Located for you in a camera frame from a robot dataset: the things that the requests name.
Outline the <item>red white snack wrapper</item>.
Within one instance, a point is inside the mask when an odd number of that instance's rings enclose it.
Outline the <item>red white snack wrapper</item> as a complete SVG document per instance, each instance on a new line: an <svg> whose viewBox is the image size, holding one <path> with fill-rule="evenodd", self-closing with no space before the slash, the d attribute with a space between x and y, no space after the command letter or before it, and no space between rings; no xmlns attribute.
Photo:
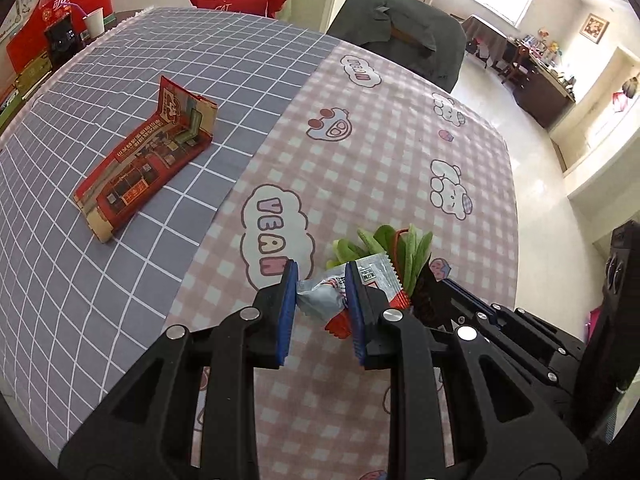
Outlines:
<svg viewBox="0 0 640 480"><path fill-rule="evenodd" d="M355 266L357 270L353 271L348 263L339 264L320 278L299 281L297 284L299 309L320 323L326 332L341 340L352 334L348 297L356 292L356 275L359 275L363 286L380 290L389 308L406 310L410 306L393 263L385 252L360 258L355 261Z"/></svg>

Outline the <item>dark wooden desk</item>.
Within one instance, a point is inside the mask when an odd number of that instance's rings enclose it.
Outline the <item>dark wooden desk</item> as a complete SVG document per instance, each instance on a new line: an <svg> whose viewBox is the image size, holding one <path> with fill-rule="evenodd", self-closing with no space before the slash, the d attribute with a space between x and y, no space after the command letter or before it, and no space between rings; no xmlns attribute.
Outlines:
<svg viewBox="0 0 640 480"><path fill-rule="evenodd" d="M522 67L527 73L513 89L515 103L550 131L575 105L575 98L531 53Z"/></svg>

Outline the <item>checkered pink grey tablecloth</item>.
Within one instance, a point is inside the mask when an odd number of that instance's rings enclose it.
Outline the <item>checkered pink grey tablecloth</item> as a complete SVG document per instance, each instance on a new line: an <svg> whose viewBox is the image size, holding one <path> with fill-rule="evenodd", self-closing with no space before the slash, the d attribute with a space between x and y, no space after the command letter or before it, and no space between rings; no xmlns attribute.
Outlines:
<svg viewBox="0 0 640 480"><path fill-rule="evenodd" d="M152 116L168 78L218 106L212 144L107 243L80 182ZM334 240L432 234L442 272L515 300L506 142L429 81L258 16L155 9L47 82L1 141L1 387L50 460L169 325L217 324L286 259L322 273Z"/></svg>

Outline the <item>wooden chair at desk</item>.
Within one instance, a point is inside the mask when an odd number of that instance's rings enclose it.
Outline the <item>wooden chair at desk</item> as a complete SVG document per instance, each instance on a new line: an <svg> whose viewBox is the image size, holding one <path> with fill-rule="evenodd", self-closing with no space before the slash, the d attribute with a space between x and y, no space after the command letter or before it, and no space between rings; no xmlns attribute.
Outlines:
<svg viewBox="0 0 640 480"><path fill-rule="evenodd" d="M526 81L533 68L534 64L530 58L529 47L521 44L516 48L514 58L509 65L501 72L502 82L505 84L508 81Z"/></svg>

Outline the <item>chair with grey jacket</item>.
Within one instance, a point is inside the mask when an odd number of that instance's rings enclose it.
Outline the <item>chair with grey jacket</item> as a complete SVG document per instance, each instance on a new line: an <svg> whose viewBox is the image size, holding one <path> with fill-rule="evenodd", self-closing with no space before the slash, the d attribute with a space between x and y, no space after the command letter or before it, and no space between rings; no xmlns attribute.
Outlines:
<svg viewBox="0 0 640 480"><path fill-rule="evenodd" d="M405 67L446 92L457 84L466 45L457 20L419 0L345 0L328 34Z"/></svg>

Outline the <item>round table dark cloth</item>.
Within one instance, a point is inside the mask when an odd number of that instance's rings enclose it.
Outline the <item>round table dark cloth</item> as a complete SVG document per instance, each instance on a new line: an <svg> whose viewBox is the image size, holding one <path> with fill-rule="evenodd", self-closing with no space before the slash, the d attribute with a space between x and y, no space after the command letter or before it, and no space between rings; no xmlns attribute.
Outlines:
<svg viewBox="0 0 640 480"><path fill-rule="evenodd" d="M484 44L492 62L497 63L502 60L508 44L508 36L504 32L475 14L463 20L461 26L466 38L475 39L479 44Z"/></svg>

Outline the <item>red printed flyer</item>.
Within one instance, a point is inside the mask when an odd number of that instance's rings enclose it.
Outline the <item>red printed flyer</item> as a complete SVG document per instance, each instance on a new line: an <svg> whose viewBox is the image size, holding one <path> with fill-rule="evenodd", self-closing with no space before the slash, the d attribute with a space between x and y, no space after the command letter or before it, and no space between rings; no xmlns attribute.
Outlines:
<svg viewBox="0 0 640 480"><path fill-rule="evenodd" d="M154 114L119 142L76 188L92 234L108 242L214 140L218 106L160 77Z"/></svg>

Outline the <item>white paper cup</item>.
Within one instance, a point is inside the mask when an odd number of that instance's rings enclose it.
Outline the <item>white paper cup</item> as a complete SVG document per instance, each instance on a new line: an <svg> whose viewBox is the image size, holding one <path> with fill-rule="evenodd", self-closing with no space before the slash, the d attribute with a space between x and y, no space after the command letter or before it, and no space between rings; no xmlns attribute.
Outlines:
<svg viewBox="0 0 640 480"><path fill-rule="evenodd" d="M86 14L82 20L91 39L99 38L105 32L103 9L97 8Z"/></svg>

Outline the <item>cola bottle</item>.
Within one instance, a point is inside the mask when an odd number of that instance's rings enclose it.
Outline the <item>cola bottle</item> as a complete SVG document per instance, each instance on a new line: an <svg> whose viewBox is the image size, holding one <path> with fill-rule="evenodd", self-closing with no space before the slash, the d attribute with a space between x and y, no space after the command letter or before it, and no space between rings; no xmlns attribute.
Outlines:
<svg viewBox="0 0 640 480"><path fill-rule="evenodd" d="M39 0L37 11L44 28L48 29L70 15L72 6L70 0Z"/></svg>

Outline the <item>framed wall picture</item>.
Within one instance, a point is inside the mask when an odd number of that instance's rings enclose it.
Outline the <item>framed wall picture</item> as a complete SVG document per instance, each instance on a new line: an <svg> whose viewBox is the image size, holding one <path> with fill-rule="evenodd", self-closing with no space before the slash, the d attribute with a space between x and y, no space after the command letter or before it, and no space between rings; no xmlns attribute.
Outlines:
<svg viewBox="0 0 640 480"><path fill-rule="evenodd" d="M599 18L596 14L590 13L579 33L594 44L598 44L608 29L608 24L610 24L609 21L604 18Z"/></svg>

